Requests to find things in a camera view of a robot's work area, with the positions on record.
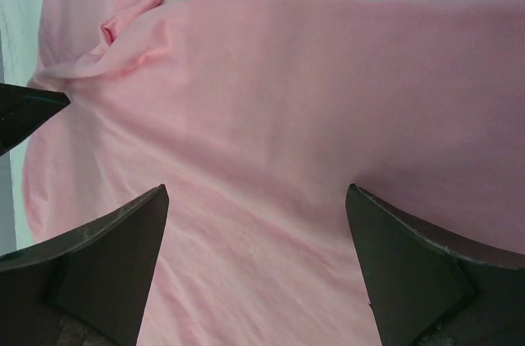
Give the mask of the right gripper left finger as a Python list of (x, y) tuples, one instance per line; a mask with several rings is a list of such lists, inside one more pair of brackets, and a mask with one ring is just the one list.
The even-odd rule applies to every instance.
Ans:
[(1, 257), (3, 345), (135, 345), (162, 244), (165, 185)]

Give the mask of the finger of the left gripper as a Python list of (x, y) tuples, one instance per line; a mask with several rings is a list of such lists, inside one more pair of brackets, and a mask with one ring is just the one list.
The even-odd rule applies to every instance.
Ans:
[(4, 83), (0, 99), (2, 156), (71, 103), (64, 93)]

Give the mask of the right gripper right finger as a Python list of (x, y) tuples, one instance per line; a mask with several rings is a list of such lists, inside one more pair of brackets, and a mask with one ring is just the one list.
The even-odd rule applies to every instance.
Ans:
[(345, 207), (384, 345), (522, 345), (524, 256), (412, 216), (355, 184)]

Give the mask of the pink t shirt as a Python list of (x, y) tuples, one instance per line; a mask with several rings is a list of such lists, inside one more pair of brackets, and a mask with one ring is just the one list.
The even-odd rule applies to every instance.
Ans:
[(524, 0), (43, 0), (30, 137), (50, 239), (170, 196), (142, 345), (377, 345), (357, 184), (524, 250)]

